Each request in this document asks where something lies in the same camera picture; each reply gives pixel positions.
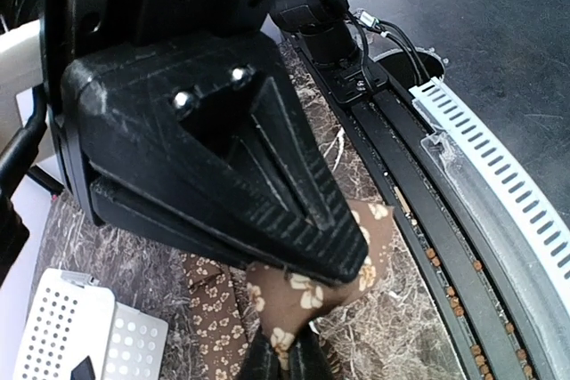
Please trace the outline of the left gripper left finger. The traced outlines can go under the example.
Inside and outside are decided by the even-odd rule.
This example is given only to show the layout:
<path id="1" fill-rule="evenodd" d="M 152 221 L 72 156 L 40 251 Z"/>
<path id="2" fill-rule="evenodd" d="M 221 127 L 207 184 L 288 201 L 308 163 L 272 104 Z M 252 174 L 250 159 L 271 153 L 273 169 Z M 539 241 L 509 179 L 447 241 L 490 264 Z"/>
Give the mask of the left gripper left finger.
<path id="1" fill-rule="evenodd" d="M 266 335 L 257 330 L 241 365 L 239 380 L 288 379 L 289 333 L 274 330 Z"/>

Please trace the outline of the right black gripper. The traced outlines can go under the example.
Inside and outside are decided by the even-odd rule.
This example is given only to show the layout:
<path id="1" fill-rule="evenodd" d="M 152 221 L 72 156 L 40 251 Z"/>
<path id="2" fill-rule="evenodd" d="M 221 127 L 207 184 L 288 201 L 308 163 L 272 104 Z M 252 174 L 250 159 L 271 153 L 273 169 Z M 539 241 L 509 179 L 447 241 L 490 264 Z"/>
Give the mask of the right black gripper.
<path id="1" fill-rule="evenodd" d="M 77 102 L 61 89 L 75 59 L 128 42 L 146 45 L 206 29 L 218 36 L 259 30 L 274 0 L 41 0 L 40 43 L 44 88 L 63 182 L 87 218 L 89 186 L 98 174 L 79 145 Z"/>

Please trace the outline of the brown floral patterned tie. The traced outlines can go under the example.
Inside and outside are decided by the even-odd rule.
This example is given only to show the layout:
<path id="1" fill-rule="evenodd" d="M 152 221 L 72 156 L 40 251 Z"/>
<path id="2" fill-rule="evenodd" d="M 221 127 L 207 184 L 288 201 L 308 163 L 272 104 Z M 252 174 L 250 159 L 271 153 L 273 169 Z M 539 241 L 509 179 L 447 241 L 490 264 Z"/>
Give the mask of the brown floral patterned tie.
<path id="1" fill-rule="evenodd" d="M 303 327 L 367 295 L 387 264 L 387 246 L 395 234 L 393 209 L 378 203 L 351 200 L 351 212 L 368 244 L 368 255 L 354 281 L 327 287 L 298 273 L 253 263 L 243 279 L 233 279 L 229 266 L 194 254 L 183 258 L 190 294 L 191 323 L 209 379 L 235 379 L 248 349 L 246 323 L 238 305 L 248 299 L 258 315 L 261 336 L 289 370 L 289 351 Z"/>

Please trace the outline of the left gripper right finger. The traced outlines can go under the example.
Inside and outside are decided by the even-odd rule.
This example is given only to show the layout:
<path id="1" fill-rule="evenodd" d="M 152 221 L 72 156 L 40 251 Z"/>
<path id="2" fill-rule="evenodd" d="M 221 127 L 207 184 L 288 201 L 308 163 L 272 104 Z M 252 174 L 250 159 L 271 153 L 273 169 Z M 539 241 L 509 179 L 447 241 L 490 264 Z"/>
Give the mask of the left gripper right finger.
<path id="1" fill-rule="evenodd" d="M 331 366 L 311 328 L 304 328 L 289 350 L 291 380 L 333 380 Z"/>

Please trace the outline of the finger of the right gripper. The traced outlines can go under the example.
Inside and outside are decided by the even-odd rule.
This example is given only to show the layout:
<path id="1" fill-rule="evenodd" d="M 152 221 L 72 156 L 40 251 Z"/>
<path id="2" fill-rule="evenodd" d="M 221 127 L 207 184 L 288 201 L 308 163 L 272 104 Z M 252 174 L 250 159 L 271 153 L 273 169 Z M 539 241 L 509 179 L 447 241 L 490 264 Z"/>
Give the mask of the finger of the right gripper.
<path id="1" fill-rule="evenodd" d="M 249 264 L 327 285 L 356 278 L 366 240 L 270 37 L 122 44 L 72 61 L 61 89 L 77 102 L 93 182 L 112 180 Z"/>
<path id="2" fill-rule="evenodd" d="M 105 223 L 232 267 L 249 265 L 248 255 L 110 179 L 96 179 L 90 193 L 93 210 Z"/>

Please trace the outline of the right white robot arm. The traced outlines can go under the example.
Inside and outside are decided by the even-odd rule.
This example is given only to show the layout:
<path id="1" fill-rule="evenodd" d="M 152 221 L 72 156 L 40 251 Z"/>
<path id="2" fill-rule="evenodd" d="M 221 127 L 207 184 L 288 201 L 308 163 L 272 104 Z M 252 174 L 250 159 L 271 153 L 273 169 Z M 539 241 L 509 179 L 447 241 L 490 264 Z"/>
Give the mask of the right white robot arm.
<path id="1" fill-rule="evenodd" d="M 27 232 L 9 198 L 50 133 L 88 218 L 244 269 L 330 286 L 366 241 L 314 139 L 267 18 L 336 27 L 346 0 L 4 0 L 39 19 L 1 37 L 1 94 L 33 92 L 1 153 L 1 253 Z"/>

